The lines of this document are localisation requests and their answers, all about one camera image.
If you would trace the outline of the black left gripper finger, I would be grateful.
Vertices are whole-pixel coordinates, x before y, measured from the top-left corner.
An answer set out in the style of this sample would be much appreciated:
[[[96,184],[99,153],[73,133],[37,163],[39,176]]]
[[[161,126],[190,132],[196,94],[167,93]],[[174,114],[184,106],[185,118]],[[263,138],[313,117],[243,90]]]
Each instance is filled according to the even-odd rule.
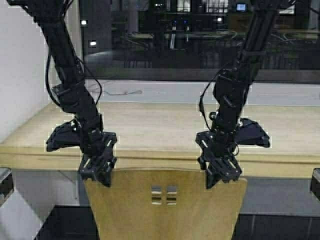
[[[111,187],[112,185],[112,175],[110,172],[100,172],[98,175],[98,180],[105,187]]]

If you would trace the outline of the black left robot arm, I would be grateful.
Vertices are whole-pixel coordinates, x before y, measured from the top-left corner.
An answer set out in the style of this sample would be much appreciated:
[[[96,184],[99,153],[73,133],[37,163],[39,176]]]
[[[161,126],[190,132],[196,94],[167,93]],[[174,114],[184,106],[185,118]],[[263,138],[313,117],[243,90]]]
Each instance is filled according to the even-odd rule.
[[[112,171],[117,162],[113,147],[114,132],[105,132],[103,116],[85,86],[84,63],[78,58],[70,38],[65,15],[68,0],[9,0],[10,6],[23,9],[41,29],[53,59],[60,84],[46,86],[47,92],[63,112],[73,114],[72,120],[57,126],[46,141],[47,152],[78,147],[83,157],[78,172],[83,180],[112,185]]]

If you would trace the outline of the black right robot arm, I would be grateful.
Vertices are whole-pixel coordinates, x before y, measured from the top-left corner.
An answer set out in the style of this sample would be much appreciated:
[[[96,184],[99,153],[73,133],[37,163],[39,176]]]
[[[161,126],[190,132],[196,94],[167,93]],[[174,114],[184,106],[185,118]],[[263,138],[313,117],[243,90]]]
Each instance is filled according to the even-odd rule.
[[[240,145],[269,148],[270,137],[261,125],[241,113],[247,102],[264,56],[275,20],[286,0],[253,0],[249,29],[236,58],[228,69],[223,66],[212,78],[212,94],[218,109],[209,114],[207,131],[198,132],[196,143],[202,150],[197,161],[205,171],[206,188],[218,182],[238,181],[242,169],[236,160]]]

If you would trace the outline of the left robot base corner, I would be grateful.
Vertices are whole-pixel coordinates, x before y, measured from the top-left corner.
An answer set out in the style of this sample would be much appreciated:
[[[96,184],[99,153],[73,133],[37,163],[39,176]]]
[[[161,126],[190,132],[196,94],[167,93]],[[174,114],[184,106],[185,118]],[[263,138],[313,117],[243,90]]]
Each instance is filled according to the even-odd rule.
[[[14,180],[10,168],[0,168],[0,206],[2,206],[14,192]]]

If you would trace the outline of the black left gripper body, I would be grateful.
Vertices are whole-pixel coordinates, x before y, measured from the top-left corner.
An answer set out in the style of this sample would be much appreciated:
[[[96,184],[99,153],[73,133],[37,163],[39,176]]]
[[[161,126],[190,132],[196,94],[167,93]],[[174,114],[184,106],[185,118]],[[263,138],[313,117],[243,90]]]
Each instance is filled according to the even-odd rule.
[[[99,173],[112,173],[117,158],[114,156],[114,145],[117,135],[95,129],[85,133],[80,131],[80,150],[83,153],[78,173],[82,179],[99,179]]]

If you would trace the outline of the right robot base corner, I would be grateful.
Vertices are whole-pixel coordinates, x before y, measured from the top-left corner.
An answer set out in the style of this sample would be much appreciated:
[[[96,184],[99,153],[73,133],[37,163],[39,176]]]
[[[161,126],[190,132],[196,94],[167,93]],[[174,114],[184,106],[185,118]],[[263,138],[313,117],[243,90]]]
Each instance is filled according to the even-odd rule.
[[[312,172],[310,192],[320,200],[320,169],[315,168]]]

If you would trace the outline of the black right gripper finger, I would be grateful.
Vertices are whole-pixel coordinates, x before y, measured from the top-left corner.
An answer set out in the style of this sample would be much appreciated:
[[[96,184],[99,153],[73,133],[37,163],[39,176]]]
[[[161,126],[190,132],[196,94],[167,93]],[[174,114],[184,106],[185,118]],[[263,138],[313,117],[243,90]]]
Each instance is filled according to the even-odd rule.
[[[211,189],[221,180],[221,175],[212,166],[209,166],[205,172],[206,172],[206,188]]]

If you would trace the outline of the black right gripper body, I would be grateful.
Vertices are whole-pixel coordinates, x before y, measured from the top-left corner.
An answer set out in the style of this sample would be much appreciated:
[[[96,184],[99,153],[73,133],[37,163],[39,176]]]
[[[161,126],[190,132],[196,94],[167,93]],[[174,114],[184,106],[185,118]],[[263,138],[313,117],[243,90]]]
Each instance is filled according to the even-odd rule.
[[[211,131],[198,132],[195,142],[201,148],[201,155],[197,158],[200,169],[205,171],[209,166],[216,169],[221,175],[223,182],[238,181],[242,169],[240,168],[235,155],[231,152],[235,145],[222,146],[215,141],[215,134]]]

